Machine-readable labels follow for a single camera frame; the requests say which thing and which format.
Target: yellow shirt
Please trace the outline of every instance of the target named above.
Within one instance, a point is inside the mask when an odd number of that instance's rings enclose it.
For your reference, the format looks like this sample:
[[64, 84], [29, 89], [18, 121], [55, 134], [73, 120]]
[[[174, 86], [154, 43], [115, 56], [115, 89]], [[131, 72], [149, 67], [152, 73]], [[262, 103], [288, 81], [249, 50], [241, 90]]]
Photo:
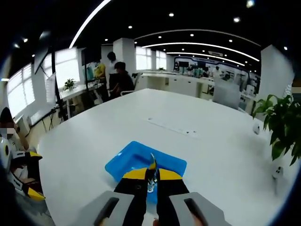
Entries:
[[95, 78], [105, 78], [105, 65], [100, 63], [96, 68], [94, 68]]

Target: cable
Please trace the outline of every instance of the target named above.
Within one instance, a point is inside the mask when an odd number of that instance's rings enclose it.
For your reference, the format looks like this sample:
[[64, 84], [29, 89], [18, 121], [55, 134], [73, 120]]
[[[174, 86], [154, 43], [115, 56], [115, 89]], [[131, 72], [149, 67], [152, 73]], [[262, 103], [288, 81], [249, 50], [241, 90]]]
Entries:
[[41, 66], [42, 71], [44, 72], [44, 74], [47, 76], [47, 78], [49, 78], [49, 76], [46, 74], [46, 72], [44, 71], [44, 68]]

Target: chair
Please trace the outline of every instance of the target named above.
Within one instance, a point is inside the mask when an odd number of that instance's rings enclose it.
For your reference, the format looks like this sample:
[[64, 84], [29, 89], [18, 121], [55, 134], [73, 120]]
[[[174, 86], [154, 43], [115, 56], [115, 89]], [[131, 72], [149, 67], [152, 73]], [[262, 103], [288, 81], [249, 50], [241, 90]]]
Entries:
[[213, 102], [238, 110], [240, 102], [239, 85], [216, 79]]
[[[135, 81], [134, 81], [134, 88], [135, 88], [135, 89], [136, 89], [136, 85], [137, 85], [138, 80], [139, 80], [139, 78], [140, 78], [141, 75], [142, 75], [142, 73], [137, 73], [136, 79], [135, 79]], [[120, 95], [121, 95], [121, 96], [124, 96], [124, 95], [126, 95], [126, 94], [133, 93], [133, 92], [135, 92], [135, 90], [122, 91], [122, 92], [120, 93]]]

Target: black ceiling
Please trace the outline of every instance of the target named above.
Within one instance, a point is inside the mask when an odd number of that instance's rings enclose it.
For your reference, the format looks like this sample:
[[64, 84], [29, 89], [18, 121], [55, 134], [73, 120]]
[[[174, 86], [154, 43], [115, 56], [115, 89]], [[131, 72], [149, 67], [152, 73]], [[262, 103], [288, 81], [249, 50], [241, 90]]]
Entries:
[[[88, 15], [102, 0], [31, 0], [8, 1], [1, 15], [4, 41], [1, 58], [12, 51], [11, 73], [29, 63], [34, 53], [36, 41], [44, 29], [52, 29], [57, 37], [57, 48], [69, 47], [73, 37]], [[137, 45], [144, 46], [165, 42], [197, 42], [232, 48], [260, 59], [260, 51], [273, 44], [288, 57], [298, 62], [298, 29], [294, 23], [300, 21], [296, 3], [258, 0], [252, 8], [246, 8], [246, 0], [112, 0], [86, 26], [75, 46], [107, 44], [121, 38], [132, 38], [179, 29], [208, 29], [231, 33], [258, 43], [260, 46], [231, 35], [205, 32], [181, 31], [162, 33], [137, 39]], [[241, 22], [234, 23], [239, 16]], [[20, 48], [12, 48], [18, 43]], [[216, 51], [227, 54], [226, 58], [240, 63], [248, 62], [246, 69], [260, 68], [256, 62], [238, 53], [218, 48], [195, 45], [170, 45], [154, 49], [170, 52], [205, 53]]]

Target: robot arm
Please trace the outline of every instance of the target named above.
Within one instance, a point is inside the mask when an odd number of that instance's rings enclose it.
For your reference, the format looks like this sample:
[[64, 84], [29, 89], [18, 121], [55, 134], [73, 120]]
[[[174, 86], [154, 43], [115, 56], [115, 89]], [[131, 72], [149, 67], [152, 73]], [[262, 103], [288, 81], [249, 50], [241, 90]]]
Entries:
[[157, 214], [160, 226], [194, 226], [191, 213], [206, 226], [230, 226], [221, 209], [199, 193], [190, 193], [182, 177], [175, 172], [151, 168], [126, 173], [114, 192], [107, 191], [84, 207], [72, 226], [141, 226], [146, 212], [149, 182], [157, 177]]
[[8, 140], [2, 138], [2, 141], [0, 142], [0, 158], [7, 173], [8, 181], [15, 187], [15, 190], [18, 193], [24, 196], [29, 196], [36, 201], [45, 199], [43, 195], [32, 189], [30, 184], [23, 183], [11, 171], [12, 167], [27, 165], [31, 161], [38, 161], [42, 159], [42, 156], [34, 152], [16, 151]]

